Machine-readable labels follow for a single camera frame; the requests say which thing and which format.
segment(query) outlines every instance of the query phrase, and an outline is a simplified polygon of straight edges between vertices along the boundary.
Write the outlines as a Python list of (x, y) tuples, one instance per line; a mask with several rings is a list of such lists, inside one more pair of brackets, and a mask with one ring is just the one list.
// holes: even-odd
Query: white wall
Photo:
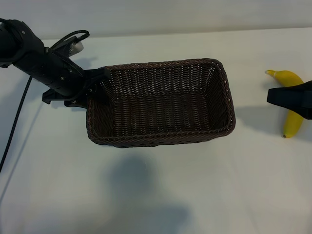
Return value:
[(311, 0), (1, 0), (0, 17), (43, 38), (311, 27)]

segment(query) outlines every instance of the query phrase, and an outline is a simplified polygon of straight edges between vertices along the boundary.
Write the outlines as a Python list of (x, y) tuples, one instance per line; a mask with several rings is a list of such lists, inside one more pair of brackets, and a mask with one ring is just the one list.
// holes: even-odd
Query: basket rim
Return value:
[(235, 128), (235, 113), (234, 113), (234, 106), (233, 100), (231, 96), (231, 91), (229, 88), (228, 79), (226, 73), (224, 71), (223, 65), (216, 59), (210, 58), (197, 58), (197, 59), (187, 59), (187, 60), (176, 60), (176, 61), (167, 61), (167, 62), (148, 62), (148, 63), (131, 63), (131, 64), (124, 64), (124, 65), (114, 65), (114, 66), (107, 66), (108, 70), (127, 70), (127, 69), (134, 69), (134, 68), (144, 68), (143, 65), (146, 67), (162, 67), (162, 66), (177, 66), (177, 65), (199, 65), (199, 64), (207, 64), (207, 63), (214, 63), (216, 67), (218, 67), (219, 71), (224, 74), (223, 80), (225, 82), (222, 83), (222, 92), (225, 94), (224, 97), (227, 98), (227, 103), (225, 104), (227, 108), (227, 112), (229, 113), (227, 124), (219, 129), (213, 130), (202, 130), (202, 131), (179, 131), (179, 132), (167, 132), (167, 133), (156, 133), (156, 134), (144, 134), (144, 135), (129, 135), (129, 136), (99, 136), (95, 129), (92, 127), (92, 116), (94, 115), (93, 112), (93, 105), (94, 100), (88, 100), (88, 107), (87, 107), (87, 131), (89, 136), (92, 135), (95, 138), (92, 140), (94, 141), (106, 141), (107, 143), (113, 143), (114, 141), (128, 141), (128, 140), (140, 140), (140, 139), (157, 139), (161, 138), (166, 140), (167, 138), (172, 139), (172, 137), (192, 137), (192, 136), (204, 136), (215, 134), (214, 138), (227, 136), (230, 134)]

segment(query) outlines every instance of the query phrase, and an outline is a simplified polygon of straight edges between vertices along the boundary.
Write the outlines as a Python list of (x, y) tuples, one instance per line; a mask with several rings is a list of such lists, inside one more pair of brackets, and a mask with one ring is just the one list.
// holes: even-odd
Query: woven basket wall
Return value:
[(89, 138), (120, 148), (208, 141), (235, 127), (222, 64), (214, 59), (107, 67), (110, 105), (90, 99)]

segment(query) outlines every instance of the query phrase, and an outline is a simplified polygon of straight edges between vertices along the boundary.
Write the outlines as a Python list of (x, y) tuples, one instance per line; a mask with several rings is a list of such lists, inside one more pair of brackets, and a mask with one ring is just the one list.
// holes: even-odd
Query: cable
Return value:
[(2, 160), (1, 160), (1, 163), (0, 163), (0, 173), (1, 173), (2, 167), (4, 165), (4, 161), (5, 161), (6, 155), (8, 154), (8, 151), (9, 151), (9, 148), (10, 148), (10, 145), (11, 145), (11, 141), (13, 139), (14, 131), (15, 131), (15, 128), (16, 128), (16, 124), (18, 123), (18, 119), (19, 119), (19, 116), (20, 116), (20, 111), (21, 111), (21, 108), (22, 108), (22, 106), (24, 104), (24, 100), (25, 100), (25, 97), (26, 97), (26, 94), (27, 94), (27, 91), (28, 91), (28, 88), (30, 86), (30, 82), (31, 82), (32, 79), (33, 79), (32, 77), (29, 77), (28, 82), (27, 82), (26, 87), (25, 87), (25, 90), (24, 90), (24, 93), (23, 93), (23, 96), (21, 97), (21, 100), (20, 100), (20, 103), (19, 103), (19, 107), (18, 107), (18, 111), (16, 112), (15, 119), (14, 119), (14, 122), (13, 122), (13, 126), (12, 126), (12, 129), (11, 129), (11, 133), (10, 133), (10, 136), (9, 136), (9, 139), (8, 139), (8, 143), (6, 144), (5, 151), (3, 153), (3, 157), (2, 157)]
[[(9, 21), (5, 20), (5, 19), (1, 19), (0, 18), (0, 22), (1, 23), (7, 23), (8, 25), (12, 25)], [(84, 33), (84, 35), (82, 35), (81, 37), (78, 38), (78, 41), (82, 41), (84, 39), (86, 39), (90, 34), (88, 31), (86, 30), (79, 30), (79, 31), (74, 31), (68, 35), (66, 35), (65, 37), (63, 37), (61, 40), (59, 40), (57, 43), (55, 43), (52, 47), (51, 47), (51, 50), (53, 50), (54, 48), (56, 48), (59, 44), (61, 44), (63, 41), (67, 40), (68, 38), (72, 37), (73, 35), (75, 34), (78, 34), (78, 33)], [(2, 160), (0, 162), (0, 173), (1, 173), (1, 170), (3, 168), (3, 165), (4, 165), (4, 161), (6, 159), (6, 156), (8, 154), (8, 151), (9, 151), (9, 148), (10, 148), (10, 145), (11, 145), (11, 142), (12, 142), (12, 139), (13, 139), (13, 135), (14, 135), (14, 131), (15, 131), (15, 128), (16, 128), (16, 125), (17, 125), (17, 122), (18, 122), (18, 119), (19, 119), (19, 116), (20, 116), (20, 111), (21, 111), (21, 108), (24, 104), (24, 100), (25, 100), (25, 97), (26, 97), (26, 94), (27, 94), (27, 91), (28, 91), (28, 88), (30, 86), (30, 83), (31, 83), (31, 80), (32, 80), (32, 77), (29, 77), (28, 79), (28, 82), (26, 84), (26, 87), (25, 87), (25, 90), (24, 90), (24, 93), (23, 93), (23, 96), (21, 97), (21, 100), (20, 100), (20, 103), (19, 103), (19, 107), (18, 107), (18, 111), (16, 112), (16, 115), (15, 115), (15, 119), (14, 119), (14, 122), (13, 122), (13, 126), (12, 126), (12, 129), (11, 129), (11, 133), (10, 133), (10, 136), (9, 136), (9, 139), (8, 139), (8, 142), (6, 144), (6, 147), (5, 147), (5, 151), (3, 153), (3, 157), (2, 157)]]
[(86, 38), (90, 35), (90, 33), (89, 33), (88, 31), (86, 31), (86, 30), (74, 31), (74, 32), (72, 32), (72, 33), (70, 33), (70, 34), (64, 36), (61, 40), (59, 40), (57, 43), (55, 43), (55, 44), (51, 47), (51, 49), (53, 50), (55, 47), (57, 47), (57, 46), (58, 46), (59, 44), (61, 44), (63, 41), (65, 41), (65, 40), (69, 39), (70, 37), (72, 37), (73, 35), (76, 35), (76, 34), (79, 34), (79, 33), (84, 33), (84, 35), (82, 35), (81, 37), (77, 38), (77, 39), (78, 39), (77, 42), (80, 42), (80, 41), (86, 39)]

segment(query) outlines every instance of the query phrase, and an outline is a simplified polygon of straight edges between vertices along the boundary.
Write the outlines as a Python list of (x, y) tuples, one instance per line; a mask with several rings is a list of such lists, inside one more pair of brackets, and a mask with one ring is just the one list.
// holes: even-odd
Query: banana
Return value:
[[(285, 87), (303, 84), (302, 79), (295, 73), (290, 71), (273, 71), (267, 70), (266, 74), (275, 78), (281, 85)], [(303, 117), (294, 111), (289, 110), (283, 127), (283, 137), (291, 138), (299, 131)]]

